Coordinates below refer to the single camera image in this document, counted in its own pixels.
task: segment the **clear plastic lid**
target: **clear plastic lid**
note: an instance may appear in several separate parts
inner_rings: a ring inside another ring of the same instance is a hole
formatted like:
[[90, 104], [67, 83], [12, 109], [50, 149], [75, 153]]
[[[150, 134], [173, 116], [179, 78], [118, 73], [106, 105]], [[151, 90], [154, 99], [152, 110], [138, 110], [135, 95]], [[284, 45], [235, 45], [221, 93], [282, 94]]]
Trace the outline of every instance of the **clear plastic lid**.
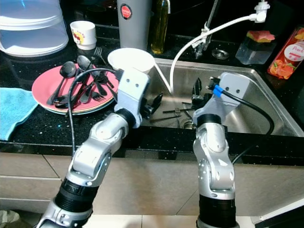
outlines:
[[1, 30], [32, 30], [62, 20], [58, 0], [0, 0]]
[[63, 23], [27, 31], [0, 31], [0, 50], [16, 57], [46, 56], [62, 50], [68, 43]]

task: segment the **pink plate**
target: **pink plate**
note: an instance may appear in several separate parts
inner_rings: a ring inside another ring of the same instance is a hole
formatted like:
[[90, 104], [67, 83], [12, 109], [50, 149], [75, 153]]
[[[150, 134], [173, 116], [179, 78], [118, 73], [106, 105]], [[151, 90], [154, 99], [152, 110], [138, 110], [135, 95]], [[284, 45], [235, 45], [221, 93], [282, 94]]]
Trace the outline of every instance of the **pink plate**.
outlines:
[[[55, 68], [52, 68], [44, 73], [42, 73], [33, 83], [32, 86], [32, 93], [34, 99], [45, 109], [65, 114], [67, 112], [67, 109], [58, 109], [54, 105], [48, 105], [47, 100], [52, 95], [52, 93], [56, 90], [57, 86], [59, 85], [60, 81], [62, 80], [62, 76], [60, 75], [61, 66], [57, 66]], [[118, 80], [116, 79], [115, 75], [108, 72], [107, 76], [109, 78], [109, 81], [113, 84], [114, 88], [113, 91], [117, 92], [118, 90]], [[68, 78], [66, 79], [59, 92], [59, 96], [65, 95], [68, 93], [70, 86], [75, 78]], [[90, 76], [88, 80], [88, 84], [92, 82], [93, 79]], [[81, 84], [76, 85], [76, 88], [74, 90], [74, 94], [77, 93], [79, 90]], [[90, 101], [86, 104], [82, 104], [78, 101], [76, 107], [73, 109], [73, 113], [75, 114], [86, 114], [90, 113], [96, 110], [99, 110], [105, 106], [107, 106], [109, 103], [113, 101], [113, 95], [111, 94], [111, 91], [108, 89], [106, 85], [101, 85], [105, 91], [107, 92], [107, 96], [104, 96], [104, 99], [101, 101], [95, 101], [93, 99], [90, 99]], [[98, 92], [96, 86], [93, 86], [92, 91]]]

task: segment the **olive oil bottle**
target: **olive oil bottle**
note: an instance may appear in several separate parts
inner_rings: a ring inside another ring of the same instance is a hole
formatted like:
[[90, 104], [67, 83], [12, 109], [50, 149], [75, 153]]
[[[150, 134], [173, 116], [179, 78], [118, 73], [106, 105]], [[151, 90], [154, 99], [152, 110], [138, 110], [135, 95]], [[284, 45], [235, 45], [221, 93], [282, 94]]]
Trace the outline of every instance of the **olive oil bottle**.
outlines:
[[151, 39], [151, 50], [155, 54], [162, 54], [164, 51], [170, 12], [170, 0], [157, 0]]

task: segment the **utensil in sink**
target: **utensil in sink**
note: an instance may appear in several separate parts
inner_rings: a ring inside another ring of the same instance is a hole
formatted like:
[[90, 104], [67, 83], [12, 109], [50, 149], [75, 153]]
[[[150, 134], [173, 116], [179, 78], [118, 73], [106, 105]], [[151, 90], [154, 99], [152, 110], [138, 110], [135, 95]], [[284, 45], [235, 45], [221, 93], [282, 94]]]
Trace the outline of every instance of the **utensil in sink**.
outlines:
[[160, 118], [160, 119], [152, 119], [149, 120], [150, 123], [155, 123], [155, 122], [160, 122], [160, 121], [164, 121], [164, 120], [169, 120], [169, 119], [174, 119], [174, 118], [179, 118], [181, 117], [181, 115], [175, 115], [175, 116], [170, 116], [170, 117], [164, 117], [164, 118]]
[[60, 84], [58, 85], [58, 87], [56, 88], [56, 90], [53, 92], [53, 94], [47, 100], [48, 105], [53, 105], [54, 101], [58, 98], [59, 91], [61, 89], [61, 86], [62, 86], [64, 80], [75, 76], [75, 74], [76, 74], [75, 63], [73, 63], [72, 61], [65, 62], [62, 65], [62, 67], [60, 68], [59, 73], [61, 74], [61, 76], [63, 78], [62, 78]]

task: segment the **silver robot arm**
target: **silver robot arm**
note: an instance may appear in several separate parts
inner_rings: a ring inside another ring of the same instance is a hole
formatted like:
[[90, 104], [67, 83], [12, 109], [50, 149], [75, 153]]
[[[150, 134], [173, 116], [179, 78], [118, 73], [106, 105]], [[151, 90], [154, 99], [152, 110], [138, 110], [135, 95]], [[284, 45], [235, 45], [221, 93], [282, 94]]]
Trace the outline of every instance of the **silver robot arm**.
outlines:
[[149, 76], [135, 69], [124, 71], [115, 113], [92, 127], [36, 228], [80, 228], [87, 223], [112, 154], [120, 148], [129, 129], [141, 125], [140, 108], [149, 81]]
[[250, 81], [233, 73], [222, 73], [216, 80], [219, 87], [212, 88], [211, 99], [193, 115], [197, 127], [193, 151], [199, 165], [200, 193], [200, 213], [196, 225], [198, 228], [239, 228], [236, 222], [235, 173], [228, 157], [229, 145], [222, 121], [240, 103], [220, 96], [221, 92], [217, 89], [225, 88], [243, 98]]

